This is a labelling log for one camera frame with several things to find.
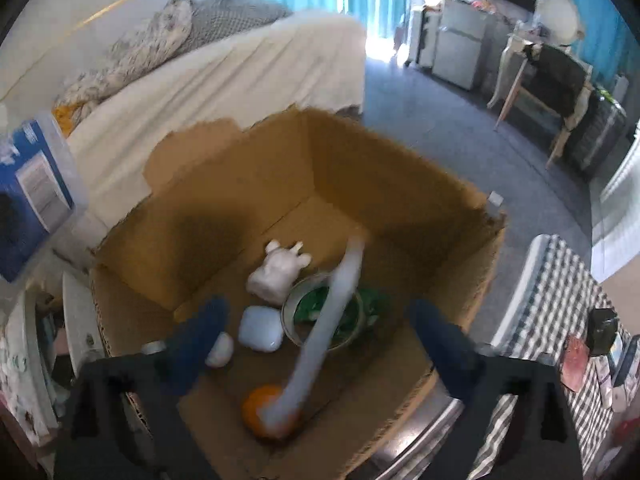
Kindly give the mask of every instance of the gold wall trim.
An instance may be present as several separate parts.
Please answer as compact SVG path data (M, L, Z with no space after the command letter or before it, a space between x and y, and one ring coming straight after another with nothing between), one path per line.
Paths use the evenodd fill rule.
M23 80L23 78L42 60L42 58L44 58L51 50L53 50L54 48L59 47L61 44L63 44L65 42L65 40L67 40L74 32L77 32L78 30L80 30L81 28L87 26L89 23L91 23L93 20L96 20L98 18L100 18L101 16L105 15L107 12L109 12L110 10L115 9L116 7L119 7L121 4L124 4L126 2L128 2L129 0L117 0L116 2L113 2L112 4L107 5L106 7L104 7L103 9L99 10L98 12L92 14L91 16L89 16L87 19L82 20L81 22L76 23L73 27L71 27L68 31L64 32L63 34L61 34L56 40L54 40L50 46L47 47L47 49L38 57L38 59L36 59L36 61L34 61L33 63L31 63L31 65L27 68L27 70L25 70L22 75L15 80L15 82L9 87L9 89L5 92L5 94L0 97L0 102L2 102L10 93L11 91L20 83L20 81Z

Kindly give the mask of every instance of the chair leg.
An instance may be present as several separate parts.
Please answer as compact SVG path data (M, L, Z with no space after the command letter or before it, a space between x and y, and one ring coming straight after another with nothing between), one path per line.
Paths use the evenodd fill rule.
M571 131L567 130L564 126L560 130L560 132L556 135L556 138L551 143L552 149L551 154L546 162L546 168L548 169L551 164L556 160L556 158L560 158L562 156L562 152L564 152L564 145L569 140L569 136L571 135Z
M513 80L513 85L511 85L511 90L509 90L509 94L507 98L504 100L504 105L502 106L502 110L500 110L500 115L498 116L498 120L495 121L494 130L498 129L498 124L504 120L504 118L511 110L514 102L516 101L516 97L518 97L518 92L520 91L520 86L522 85L522 75L524 74L524 67L527 65L527 59L523 59L520 65L520 69L518 70L518 74L516 75L516 79Z

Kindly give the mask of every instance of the orange fruit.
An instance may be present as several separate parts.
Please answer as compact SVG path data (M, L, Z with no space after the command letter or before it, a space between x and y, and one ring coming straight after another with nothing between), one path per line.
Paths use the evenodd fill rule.
M267 384L252 391L242 403L242 421L259 438L281 439L295 430L298 424L298 416L287 421L278 434L270 433L260 420L260 410L277 399L282 394L282 387L276 384Z

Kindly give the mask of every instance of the fluffy blanket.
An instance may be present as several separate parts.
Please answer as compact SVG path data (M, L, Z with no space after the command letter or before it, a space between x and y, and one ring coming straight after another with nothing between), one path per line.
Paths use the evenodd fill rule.
M114 43L99 68L66 86L53 115L68 137L100 102L172 57L290 14L287 7L267 0L169 0Z

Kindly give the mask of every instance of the green packet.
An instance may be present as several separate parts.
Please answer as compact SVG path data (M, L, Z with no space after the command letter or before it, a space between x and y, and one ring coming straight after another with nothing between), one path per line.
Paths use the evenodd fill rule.
M328 286L320 286L306 293L298 303L296 312L293 315L293 322L315 323L320 316L320 311L322 310L328 293ZM372 326L384 311L388 299L384 294L372 288L359 288L358 293L362 299L364 313L367 318L367 326ZM337 344L347 339L353 331L356 330L357 325L358 302L355 298L352 298L344 309L340 323L338 323L338 327L335 329L332 343Z

